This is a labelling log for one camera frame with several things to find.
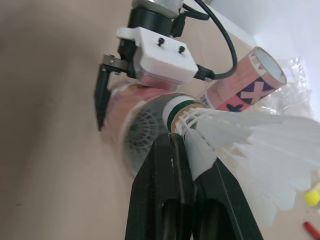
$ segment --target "white feathers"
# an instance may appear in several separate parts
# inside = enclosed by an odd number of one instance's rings
[[[256,220],[271,225],[277,210],[294,207],[320,170],[320,124],[301,117],[193,108],[176,122],[192,178],[216,156],[238,180]]]

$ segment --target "green stripe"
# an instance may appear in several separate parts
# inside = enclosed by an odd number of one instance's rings
[[[183,101],[181,103],[179,103],[177,106],[175,106],[169,116],[168,116],[168,120],[166,122],[166,126],[169,129],[169,131],[171,132],[171,124],[173,122],[173,120],[175,119],[176,115],[180,112],[181,109],[185,108],[186,106],[189,106],[191,104],[196,104],[197,102],[194,100],[187,100],[187,101]]]

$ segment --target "table surface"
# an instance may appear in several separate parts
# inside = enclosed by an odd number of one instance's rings
[[[97,131],[93,92],[103,54],[116,55],[130,2],[2,1],[1,240],[124,239],[133,179]],[[251,50],[232,40],[239,58]],[[231,67],[212,23],[188,19],[181,41],[198,64]],[[207,87],[194,80],[182,89],[197,95]],[[304,221],[320,226],[300,195],[294,210],[261,231],[266,240],[310,239]]]

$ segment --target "screw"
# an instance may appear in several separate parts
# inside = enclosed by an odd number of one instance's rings
[[[114,58],[109,58],[108,62],[109,62],[109,64],[112,65],[112,64],[114,64],[116,62],[116,60]]]
[[[161,47],[162,44],[165,43],[165,40],[162,37],[159,37],[158,39],[158,46]]]
[[[186,50],[186,48],[184,46],[180,46],[179,47],[179,53],[180,54],[182,54],[185,50]]]

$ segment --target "yellow object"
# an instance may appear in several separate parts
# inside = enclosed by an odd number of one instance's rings
[[[318,183],[314,188],[308,191],[304,198],[309,206],[314,207],[320,202],[320,183]]]

